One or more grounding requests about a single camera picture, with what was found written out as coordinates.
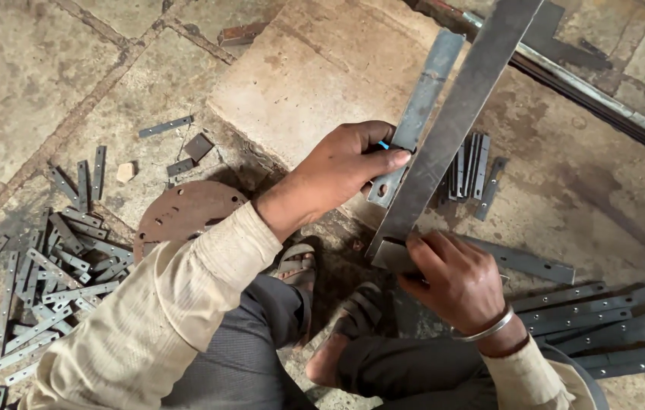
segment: beige shirt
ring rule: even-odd
[[[95,312],[49,346],[19,408],[158,408],[280,250],[250,203],[200,238],[158,245]],[[500,408],[595,408],[575,370],[547,361],[532,339],[514,355],[484,362]]]

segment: bracelet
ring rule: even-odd
[[[515,316],[515,310],[512,309],[512,305],[508,303],[507,312],[505,313],[503,318],[495,323],[491,328],[472,336],[464,336],[462,332],[457,331],[454,326],[451,326],[451,328],[449,329],[449,331],[451,332],[451,338],[457,341],[477,341],[479,339],[484,339],[487,336],[491,336],[502,329],[507,323],[509,323],[509,321],[512,319],[512,316]]]

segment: circular plate with holes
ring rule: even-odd
[[[163,192],[140,219],[133,243],[135,264],[163,241],[198,237],[246,201],[241,192],[214,181],[186,182]]]

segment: left hand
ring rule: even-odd
[[[264,222],[283,241],[352,198],[372,178],[404,166],[406,150],[364,154],[390,142],[395,127],[383,121],[343,124],[326,135],[307,158],[256,202]]]

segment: concrete floor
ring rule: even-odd
[[[490,3],[462,1],[457,6],[483,9]],[[273,172],[276,167],[208,109],[206,97],[249,48],[219,48],[215,45],[218,31],[269,21],[283,5],[282,0],[0,1],[0,235],[13,238],[7,249],[25,246],[42,207],[67,205],[46,178],[47,164],[61,166],[72,175],[76,161],[92,161],[98,144],[108,145],[107,171],[104,199],[94,210],[112,229],[111,239],[123,244],[131,243],[142,212],[163,192],[165,166],[176,162],[182,144],[200,131],[216,147],[199,167],[173,182],[210,178],[250,195],[273,183],[279,177]],[[645,13],[645,1],[629,0],[629,5],[627,15]],[[619,8],[614,2],[584,0],[569,7],[572,19],[560,34],[565,41],[585,32],[602,50],[625,50],[626,55],[618,75],[582,75],[609,85],[622,101],[645,110],[645,18],[632,16],[617,25],[621,32],[642,33],[619,48],[624,42],[615,37],[619,30],[589,17],[594,9]],[[140,128],[189,113],[195,121],[188,128],[142,141],[136,136]],[[136,161],[139,173],[122,184],[114,176],[117,166],[128,161]],[[606,232],[619,235],[613,229]],[[323,273],[336,276],[335,281],[319,285],[329,299],[322,308],[316,307],[321,312],[316,312],[315,326],[320,329],[333,314],[335,302],[349,294],[355,283],[363,278],[381,280],[382,275],[366,268],[360,254],[351,249],[355,239],[365,241],[370,231],[341,214],[332,212],[302,234],[321,238]],[[3,262],[0,258],[0,283]],[[284,357],[286,369],[305,390],[312,385],[304,377],[304,361],[325,334],[320,331],[308,349]],[[18,368],[0,373],[0,384]],[[614,390],[638,388],[645,396],[645,386],[624,380],[610,385]],[[25,389],[25,382],[11,387],[10,400]],[[310,390],[310,394],[319,397],[320,408],[363,409],[380,403],[325,389]]]

